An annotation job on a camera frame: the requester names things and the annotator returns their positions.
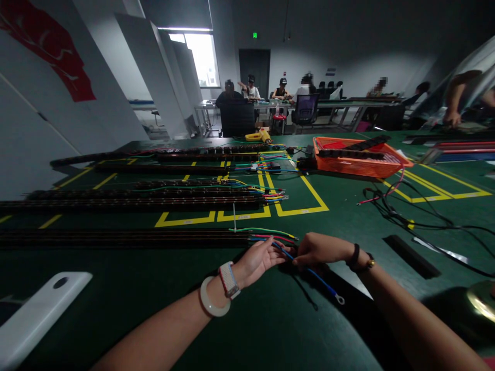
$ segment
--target black cable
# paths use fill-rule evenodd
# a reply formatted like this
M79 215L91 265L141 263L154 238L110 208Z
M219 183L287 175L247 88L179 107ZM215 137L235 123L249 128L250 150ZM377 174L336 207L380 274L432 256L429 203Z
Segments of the black cable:
M399 215L399 213L395 210L395 208L388 202L388 193L390 192L390 190L392 190L393 188L395 188L396 186L398 186L399 184L403 183L404 185L410 187L413 191L415 191L417 194L419 194L425 201L426 203L428 204L428 206L431 208L432 212L429 212L428 210L425 210L423 208L420 208L418 206L415 206L417 207L418 209L428 213L428 214L431 214L433 216L436 216L437 218L443 220L445 222L445 225L432 225L432 224L424 224L424 223L418 223L418 222L412 222L406 218L404 218L403 216ZM414 187L412 184L410 184L409 182L407 181L404 181L404 180L401 180L401 181L398 181L394 184L391 184L389 189L387 190L386 193L383 193L381 192L380 190L376 190L376 191L373 191L373 197L372 198L375 198L375 197L378 197L378 199L372 201L372 203L375 205L375 207L377 208L377 210L380 212L380 214L382 215L383 218L389 220L390 222L400 226L401 228L405 229L407 232L411 233L413 236L421 239L422 241L426 242L428 245L430 245L435 251L445 255L447 258L451 259L452 261L456 262L457 264L460 264L462 265L463 267L473 271L473 272L476 272L482 276L485 276L485 277L489 277L489 278L495 278L495 275L494 274L490 274L490 273L486 273L480 269L477 269L475 267L473 267L472 265L469 265L461 260L459 260L458 258L446 253L445 251L443 251L442 249L438 248L436 245L434 245L433 243L429 242L428 240L426 240L423 236L419 235L418 233L416 233L415 231L411 230L408 226L409 225L414 225L414 226L418 226L418 227L422 227L421 229L426 229L426 230L452 230L452 229L455 229L455 230L461 230L461 231L464 231L466 232L467 234L469 234L470 236L472 236L492 257L495 258L495 254L493 253L493 251L491 251L489 249L489 247L478 237L476 236L474 233L472 233L471 231L469 231L468 229L480 229L480 230L483 230L485 232L488 232L488 233L491 233L492 235L495 235L495 232L493 232L492 230L488 229L488 228L484 228L484 227L479 227L479 226L471 226L471 225L467 225L467 226L456 226L454 224L453 221L451 221L450 219L448 219L447 217L443 216L442 214L440 214L434 207L433 205L431 205L430 201L428 201L428 199L426 197L423 196L423 194L418 190L416 189L416 187ZM383 205L380 205L378 203L379 200L382 200L382 204Z

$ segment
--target window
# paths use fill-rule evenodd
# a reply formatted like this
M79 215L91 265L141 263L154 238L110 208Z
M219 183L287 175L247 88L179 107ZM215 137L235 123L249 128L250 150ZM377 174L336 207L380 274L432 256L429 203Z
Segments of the window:
M185 43L191 49L200 87L220 87L215 44L210 32L198 29L196 33L169 33L170 40Z

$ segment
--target orange basket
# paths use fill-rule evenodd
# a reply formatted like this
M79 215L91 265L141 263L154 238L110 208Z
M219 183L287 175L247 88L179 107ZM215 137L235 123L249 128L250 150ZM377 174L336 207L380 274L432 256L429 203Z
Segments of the orange basket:
M387 144L379 144L368 150L370 152L380 152L385 154L385 157L382 160L318 156L321 149L342 149L360 142L363 141L325 137L313 138L318 170L385 179L394 175L402 169L402 167L413 167L414 165L411 161L399 155Z

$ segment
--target hand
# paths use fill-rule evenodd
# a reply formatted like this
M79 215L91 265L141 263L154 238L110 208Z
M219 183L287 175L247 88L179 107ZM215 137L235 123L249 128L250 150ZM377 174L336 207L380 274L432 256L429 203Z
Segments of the hand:
M445 113L443 117L443 123L452 127L457 127L461 123L460 114L457 111L449 111Z
M354 244L336 237L310 232L298 249L294 265L311 265L316 263L335 263L348 261L354 253Z
M244 256L232 266L232 272L240 289L246 288L256 282L267 270L278 264L284 263L289 258L280 249L272 246L274 238L266 241L258 241L246 251ZM289 254L294 254L295 249L278 243Z

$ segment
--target door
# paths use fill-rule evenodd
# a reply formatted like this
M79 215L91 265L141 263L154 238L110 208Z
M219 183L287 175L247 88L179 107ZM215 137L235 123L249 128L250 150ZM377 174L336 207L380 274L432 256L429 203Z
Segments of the door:
M270 79L270 50L239 49L241 82L248 85L248 75L254 75L261 98L270 97L268 81Z

